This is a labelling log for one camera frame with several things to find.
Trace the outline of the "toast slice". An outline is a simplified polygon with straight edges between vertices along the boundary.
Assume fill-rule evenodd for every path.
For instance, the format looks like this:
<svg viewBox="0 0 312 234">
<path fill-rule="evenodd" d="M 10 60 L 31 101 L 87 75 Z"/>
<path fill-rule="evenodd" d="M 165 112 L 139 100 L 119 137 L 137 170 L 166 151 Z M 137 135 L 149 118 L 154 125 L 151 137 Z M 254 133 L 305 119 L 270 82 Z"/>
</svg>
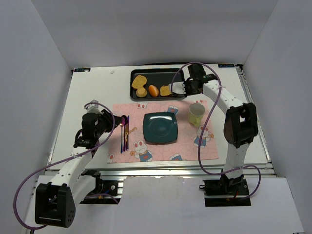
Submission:
<svg viewBox="0 0 312 234">
<path fill-rule="evenodd" d="M 147 78 L 145 76 L 137 75 L 134 78 L 131 87 L 137 90 L 138 88 L 143 87 L 146 83 L 147 83 Z"/>
<path fill-rule="evenodd" d="M 169 96 L 169 95 L 171 95 L 172 93 L 171 93 L 171 90 L 170 90 L 170 87 L 169 87 L 169 85 L 164 85 L 164 86 L 162 86 L 161 88 L 160 88 L 160 95 L 162 96 L 162 97 L 167 97 L 167 96 Z"/>
</svg>

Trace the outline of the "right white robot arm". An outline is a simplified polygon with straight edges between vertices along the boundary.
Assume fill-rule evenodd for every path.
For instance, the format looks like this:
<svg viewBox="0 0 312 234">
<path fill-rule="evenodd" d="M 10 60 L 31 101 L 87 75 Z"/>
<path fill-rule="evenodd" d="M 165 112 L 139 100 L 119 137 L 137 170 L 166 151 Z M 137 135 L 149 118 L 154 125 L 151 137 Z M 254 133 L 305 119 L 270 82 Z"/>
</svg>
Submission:
<svg viewBox="0 0 312 234">
<path fill-rule="evenodd" d="M 238 195 L 244 182 L 243 169 L 247 149 L 258 134 L 256 106 L 244 103 L 232 95 L 222 85 L 216 71 L 206 74 L 205 68 L 211 67 L 201 62 L 185 64 L 190 78 L 182 82 L 172 80 L 169 84 L 173 96 L 203 94 L 210 98 L 215 107 L 225 114 L 223 133 L 228 143 L 227 156 L 223 169 L 216 182 L 206 181 L 202 189 L 206 195 Z"/>
</svg>

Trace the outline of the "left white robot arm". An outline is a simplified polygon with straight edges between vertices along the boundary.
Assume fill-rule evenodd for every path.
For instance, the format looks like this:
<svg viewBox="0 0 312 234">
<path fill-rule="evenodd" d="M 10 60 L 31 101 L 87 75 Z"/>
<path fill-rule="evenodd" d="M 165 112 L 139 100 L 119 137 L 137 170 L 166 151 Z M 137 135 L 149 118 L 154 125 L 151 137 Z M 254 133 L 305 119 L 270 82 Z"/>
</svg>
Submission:
<svg viewBox="0 0 312 234">
<path fill-rule="evenodd" d="M 129 124 L 129 117 L 115 116 L 107 107 L 99 110 L 100 103 L 93 100 L 85 105 L 81 129 L 75 136 L 71 156 L 59 172 L 48 182 L 36 188 L 35 223 L 44 226 L 68 228 L 72 225 L 76 205 L 85 197 L 95 197 L 100 189 L 100 173 L 86 170 L 93 159 L 104 133 L 112 134 L 118 126 Z"/>
</svg>

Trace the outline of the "glossy orange bread roll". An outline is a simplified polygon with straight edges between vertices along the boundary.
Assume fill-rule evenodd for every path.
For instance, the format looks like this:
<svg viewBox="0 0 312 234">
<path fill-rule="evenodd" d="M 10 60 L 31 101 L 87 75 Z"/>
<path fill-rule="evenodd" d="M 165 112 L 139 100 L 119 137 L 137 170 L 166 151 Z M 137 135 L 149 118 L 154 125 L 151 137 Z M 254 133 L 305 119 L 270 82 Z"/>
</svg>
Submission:
<svg viewBox="0 0 312 234">
<path fill-rule="evenodd" d="M 159 96 L 159 90 L 154 85 L 150 85 L 148 90 L 152 97 L 156 98 Z"/>
</svg>

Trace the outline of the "round bread bun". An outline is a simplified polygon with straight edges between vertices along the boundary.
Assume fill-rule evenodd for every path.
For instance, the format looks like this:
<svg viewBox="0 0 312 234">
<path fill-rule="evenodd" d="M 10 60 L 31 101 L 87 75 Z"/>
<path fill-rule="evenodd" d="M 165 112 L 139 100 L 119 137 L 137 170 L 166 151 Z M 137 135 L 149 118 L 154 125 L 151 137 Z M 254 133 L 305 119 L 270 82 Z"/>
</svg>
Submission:
<svg viewBox="0 0 312 234">
<path fill-rule="evenodd" d="M 136 96 L 138 98 L 144 98 L 147 96 L 147 90 L 144 87 L 140 87 L 136 90 Z"/>
</svg>

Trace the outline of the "iridescent purple spoon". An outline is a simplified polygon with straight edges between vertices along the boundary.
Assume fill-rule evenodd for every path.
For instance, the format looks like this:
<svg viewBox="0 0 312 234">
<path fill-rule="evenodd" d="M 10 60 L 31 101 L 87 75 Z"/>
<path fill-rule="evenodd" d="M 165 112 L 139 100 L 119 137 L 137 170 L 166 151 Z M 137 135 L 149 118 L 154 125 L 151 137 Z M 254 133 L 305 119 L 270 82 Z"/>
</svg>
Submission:
<svg viewBox="0 0 312 234">
<path fill-rule="evenodd" d="M 120 152 L 123 153 L 126 150 L 126 126 L 128 124 L 128 118 L 126 115 L 121 116 L 121 148 Z"/>
</svg>

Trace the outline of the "iridescent purple knife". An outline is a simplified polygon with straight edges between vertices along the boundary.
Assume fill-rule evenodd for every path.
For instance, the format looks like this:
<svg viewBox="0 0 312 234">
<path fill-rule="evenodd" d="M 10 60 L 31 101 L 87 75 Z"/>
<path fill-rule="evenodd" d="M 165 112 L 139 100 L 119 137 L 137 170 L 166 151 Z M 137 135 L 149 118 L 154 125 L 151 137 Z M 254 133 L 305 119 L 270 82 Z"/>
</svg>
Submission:
<svg viewBox="0 0 312 234">
<path fill-rule="evenodd" d="M 124 125 L 124 144 L 123 144 L 123 151 L 129 150 L 129 120 L 130 116 L 127 116 L 126 123 Z"/>
</svg>

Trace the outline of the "pale green mug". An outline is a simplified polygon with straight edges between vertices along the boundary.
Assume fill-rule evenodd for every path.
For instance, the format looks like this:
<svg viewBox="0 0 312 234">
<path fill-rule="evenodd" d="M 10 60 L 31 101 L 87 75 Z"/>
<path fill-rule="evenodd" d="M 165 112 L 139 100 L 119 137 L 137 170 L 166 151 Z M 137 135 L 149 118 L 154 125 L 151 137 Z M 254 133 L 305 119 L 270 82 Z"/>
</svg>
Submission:
<svg viewBox="0 0 312 234">
<path fill-rule="evenodd" d="M 200 103 L 193 103 L 189 107 L 188 122 L 195 127 L 201 124 L 201 120 L 205 114 L 205 107 Z"/>
</svg>

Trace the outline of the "black baking tray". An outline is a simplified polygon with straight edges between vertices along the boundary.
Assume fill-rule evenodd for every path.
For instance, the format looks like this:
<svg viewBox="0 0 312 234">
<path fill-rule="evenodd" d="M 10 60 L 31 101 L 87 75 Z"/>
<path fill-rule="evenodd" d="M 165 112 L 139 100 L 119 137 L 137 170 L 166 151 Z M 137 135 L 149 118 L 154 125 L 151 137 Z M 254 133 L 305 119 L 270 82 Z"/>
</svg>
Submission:
<svg viewBox="0 0 312 234">
<path fill-rule="evenodd" d="M 153 69 L 135 69 L 131 72 L 130 75 L 130 98 L 133 101 L 159 101 L 159 100 L 180 100 L 185 98 L 185 95 L 176 95 L 176 96 L 161 96 L 152 97 L 149 92 L 147 92 L 146 97 L 138 97 L 136 95 L 136 90 L 132 87 L 134 79 L 138 75 L 145 76 L 147 78 L 147 83 L 144 86 L 146 90 L 150 85 L 154 85 L 158 90 L 162 86 L 168 85 L 171 83 L 174 75 L 178 71 L 178 68 L 153 68 Z"/>
</svg>

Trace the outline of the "blue table label right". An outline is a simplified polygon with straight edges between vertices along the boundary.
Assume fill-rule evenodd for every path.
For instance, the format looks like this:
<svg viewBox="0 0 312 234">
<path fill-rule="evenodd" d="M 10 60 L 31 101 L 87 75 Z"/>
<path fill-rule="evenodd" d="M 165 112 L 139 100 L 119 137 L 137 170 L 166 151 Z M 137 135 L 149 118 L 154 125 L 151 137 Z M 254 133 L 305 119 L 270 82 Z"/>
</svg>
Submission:
<svg viewBox="0 0 312 234">
<path fill-rule="evenodd" d="M 235 68 L 235 65 L 232 63 L 221 63 L 218 64 L 219 68 Z"/>
</svg>

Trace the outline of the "blue table label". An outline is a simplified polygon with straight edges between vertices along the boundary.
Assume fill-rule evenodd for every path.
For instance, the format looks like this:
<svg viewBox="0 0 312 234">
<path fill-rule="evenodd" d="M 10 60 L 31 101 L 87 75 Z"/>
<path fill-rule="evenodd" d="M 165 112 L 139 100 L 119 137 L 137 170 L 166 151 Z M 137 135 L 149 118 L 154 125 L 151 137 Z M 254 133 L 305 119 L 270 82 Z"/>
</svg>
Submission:
<svg viewBox="0 0 312 234">
<path fill-rule="evenodd" d="M 219 68 L 235 68 L 235 65 L 232 63 L 221 63 L 218 64 Z"/>
<path fill-rule="evenodd" d="M 78 73 L 78 72 L 90 72 L 91 68 L 75 68 L 74 72 Z"/>
</svg>

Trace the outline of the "pink bunny placemat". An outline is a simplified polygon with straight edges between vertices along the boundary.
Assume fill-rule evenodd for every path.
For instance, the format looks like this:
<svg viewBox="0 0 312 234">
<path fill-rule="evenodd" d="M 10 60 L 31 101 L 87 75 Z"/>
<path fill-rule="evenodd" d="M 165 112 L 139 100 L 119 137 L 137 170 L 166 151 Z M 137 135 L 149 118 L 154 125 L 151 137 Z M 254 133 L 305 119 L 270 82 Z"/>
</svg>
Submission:
<svg viewBox="0 0 312 234">
<path fill-rule="evenodd" d="M 194 161 L 197 151 L 201 151 L 202 160 L 217 159 L 217 144 L 212 128 L 208 123 L 208 105 L 205 100 L 196 100 L 205 107 L 205 114 L 198 127 L 188 122 L 189 107 L 193 101 L 159 101 L 113 105 L 114 115 L 130 116 L 129 120 L 129 150 L 123 153 L 121 148 L 121 129 L 115 130 L 110 137 L 108 163 L 132 163 L 151 161 Z M 177 141 L 171 144 L 151 144 L 144 140 L 143 118 L 147 113 L 174 113 L 178 124 Z"/>
</svg>

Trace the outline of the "blue table label left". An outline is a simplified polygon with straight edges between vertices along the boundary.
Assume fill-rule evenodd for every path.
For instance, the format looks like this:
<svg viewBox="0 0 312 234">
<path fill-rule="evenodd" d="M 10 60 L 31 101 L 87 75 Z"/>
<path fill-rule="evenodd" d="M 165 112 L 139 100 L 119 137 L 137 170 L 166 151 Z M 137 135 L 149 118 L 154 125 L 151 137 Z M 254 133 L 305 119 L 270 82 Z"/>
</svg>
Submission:
<svg viewBox="0 0 312 234">
<path fill-rule="evenodd" d="M 74 72 L 78 73 L 78 72 L 90 72 L 91 68 L 75 68 Z"/>
</svg>

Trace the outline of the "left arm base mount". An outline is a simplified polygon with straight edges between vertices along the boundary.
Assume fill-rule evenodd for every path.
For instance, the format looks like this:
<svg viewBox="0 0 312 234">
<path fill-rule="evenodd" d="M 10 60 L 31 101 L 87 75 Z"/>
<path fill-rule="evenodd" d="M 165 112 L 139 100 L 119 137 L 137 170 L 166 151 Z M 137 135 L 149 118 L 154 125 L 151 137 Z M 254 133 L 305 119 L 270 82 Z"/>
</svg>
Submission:
<svg viewBox="0 0 312 234">
<path fill-rule="evenodd" d="M 118 204 L 121 196 L 118 193 L 119 181 L 102 179 L 100 171 L 85 170 L 81 176 L 95 179 L 95 188 L 80 202 L 81 204 Z"/>
</svg>

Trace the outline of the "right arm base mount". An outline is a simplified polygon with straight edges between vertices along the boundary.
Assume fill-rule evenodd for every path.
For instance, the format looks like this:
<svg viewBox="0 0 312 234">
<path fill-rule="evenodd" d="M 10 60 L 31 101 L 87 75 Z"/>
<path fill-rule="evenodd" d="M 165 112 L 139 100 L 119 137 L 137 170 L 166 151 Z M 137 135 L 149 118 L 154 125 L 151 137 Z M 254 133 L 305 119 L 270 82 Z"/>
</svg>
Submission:
<svg viewBox="0 0 312 234">
<path fill-rule="evenodd" d="M 198 187 L 204 192 L 206 207 L 244 207 L 251 206 L 249 188 L 244 175 L 228 179 L 222 175 L 220 179 L 204 180 Z"/>
</svg>

